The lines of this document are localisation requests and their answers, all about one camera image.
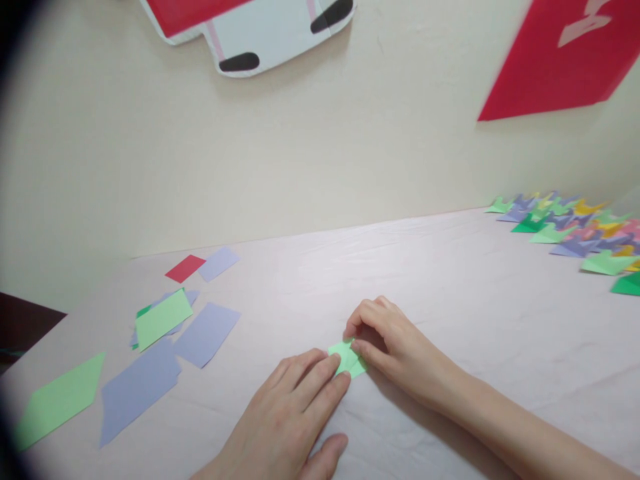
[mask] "white cutout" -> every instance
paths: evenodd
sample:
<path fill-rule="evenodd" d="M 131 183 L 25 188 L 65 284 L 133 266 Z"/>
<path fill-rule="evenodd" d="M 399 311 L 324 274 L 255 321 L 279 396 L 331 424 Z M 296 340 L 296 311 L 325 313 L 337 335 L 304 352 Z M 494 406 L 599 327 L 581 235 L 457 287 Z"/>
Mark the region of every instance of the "white cutout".
<path fill-rule="evenodd" d="M 560 35 L 560 41 L 558 42 L 558 48 L 564 47 L 566 44 L 582 37 L 582 35 L 589 33 L 590 31 L 600 29 L 607 26 L 607 24 L 613 20 L 606 15 L 598 15 L 598 10 L 602 6 L 610 2 L 611 0 L 588 0 L 585 8 L 586 18 L 579 20 L 571 25 L 567 25 L 562 30 Z"/>

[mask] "forearm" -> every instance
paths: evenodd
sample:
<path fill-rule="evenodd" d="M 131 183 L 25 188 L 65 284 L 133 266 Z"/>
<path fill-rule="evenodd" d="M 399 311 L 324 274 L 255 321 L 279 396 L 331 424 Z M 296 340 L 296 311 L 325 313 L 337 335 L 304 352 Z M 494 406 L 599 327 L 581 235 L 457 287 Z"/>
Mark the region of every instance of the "forearm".
<path fill-rule="evenodd" d="M 465 373 L 437 409 L 525 480 L 638 478 Z"/>

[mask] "green paper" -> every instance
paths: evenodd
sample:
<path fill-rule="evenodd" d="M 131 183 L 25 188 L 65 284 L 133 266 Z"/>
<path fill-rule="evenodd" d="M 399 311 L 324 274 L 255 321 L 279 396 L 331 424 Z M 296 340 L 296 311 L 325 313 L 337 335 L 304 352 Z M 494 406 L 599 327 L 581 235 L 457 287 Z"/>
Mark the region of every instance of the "green paper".
<path fill-rule="evenodd" d="M 193 310 L 191 310 L 185 291 L 178 290 L 156 305 L 154 309 L 135 320 L 139 350 L 146 350 L 166 332 L 184 322 L 191 315 L 193 315 Z"/>
<path fill-rule="evenodd" d="M 538 233 L 540 230 L 542 230 L 545 227 L 546 219 L 547 218 L 544 217 L 540 221 L 535 221 L 533 219 L 533 215 L 530 213 L 527 215 L 527 217 L 524 220 L 522 220 L 522 222 L 518 223 L 518 225 L 516 225 L 515 228 L 511 231 L 515 233 Z"/>
<path fill-rule="evenodd" d="M 554 205 L 551 208 L 551 212 L 554 215 L 557 215 L 558 217 L 562 216 L 562 215 L 566 215 L 569 210 L 571 210 L 572 208 L 574 208 L 576 205 L 578 204 L 578 200 L 573 201 L 573 202 L 569 202 L 568 204 L 562 206 L 558 203 L 558 205 Z"/>
<path fill-rule="evenodd" d="M 485 210 L 485 213 L 506 213 L 511 210 L 513 202 L 505 202 L 502 197 L 496 198 L 492 206 Z"/>
<path fill-rule="evenodd" d="M 601 225 L 607 225 L 608 223 L 624 223 L 631 218 L 631 214 L 628 213 L 624 217 L 612 217 L 611 214 L 613 212 L 609 210 L 604 210 L 600 215 L 596 217 L 596 220 L 600 222 Z"/>
<path fill-rule="evenodd" d="M 581 268 L 604 275 L 618 275 L 640 260 L 640 257 L 612 257 L 612 254 L 611 250 L 602 250 L 598 255 L 584 260 Z"/>
<path fill-rule="evenodd" d="M 19 451 L 29 448 L 93 403 L 106 353 L 36 390 L 15 428 Z"/>
<path fill-rule="evenodd" d="M 578 227 L 572 227 L 568 230 L 558 231 L 555 229 L 553 223 L 548 223 L 546 226 L 536 233 L 529 241 L 531 243 L 560 243 L 566 237 L 568 237 Z"/>
<path fill-rule="evenodd" d="M 353 339 L 329 347 L 329 354 L 340 354 L 340 366 L 335 374 L 338 375 L 346 370 L 351 374 L 351 378 L 354 379 L 367 371 L 367 363 L 364 358 L 351 350 L 352 343 Z"/>
<path fill-rule="evenodd" d="M 611 291 L 623 295 L 638 295 L 640 297 L 640 272 L 622 277 L 615 283 Z"/>

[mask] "hand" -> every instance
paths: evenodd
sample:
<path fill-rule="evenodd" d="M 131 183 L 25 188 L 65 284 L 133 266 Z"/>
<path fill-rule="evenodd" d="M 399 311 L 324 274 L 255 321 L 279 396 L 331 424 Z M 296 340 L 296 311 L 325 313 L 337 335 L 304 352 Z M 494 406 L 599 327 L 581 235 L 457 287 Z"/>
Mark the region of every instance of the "hand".
<path fill-rule="evenodd" d="M 351 376 L 318 349 L 282 360 L 252 398 L 220 454 L 193 479 L 330 479 L 347 447 L 333 435 L 307 459 Z"/>
<path fill-rule="evenodd" d="M 362 300 L 347 321 L 344 338 L 362 334 L 364 325 L 382 337 L 387 352 L 363 339 L 354 340 L 352 350 L 418 402 L 440 411 L 466 374 L 384 297 Z"/>

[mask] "black shape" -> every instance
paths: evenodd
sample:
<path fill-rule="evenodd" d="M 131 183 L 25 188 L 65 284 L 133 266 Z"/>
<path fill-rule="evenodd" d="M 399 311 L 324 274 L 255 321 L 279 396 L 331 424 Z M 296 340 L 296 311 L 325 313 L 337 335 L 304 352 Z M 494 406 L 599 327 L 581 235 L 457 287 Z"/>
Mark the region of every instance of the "black shape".
<path fill-rule="evenodd" d="M 336 0 L 311 24 L 311 33 L 319 33 L 344 20 L 353 10 L 353 0 Z"/>
<path fill-rule="evenodd" d="M 222 71 L 244 71 L 253 70 L 260 65 L 260 58 L 253 52 L 241 53 L 230 59 L 220 62 Z"/>

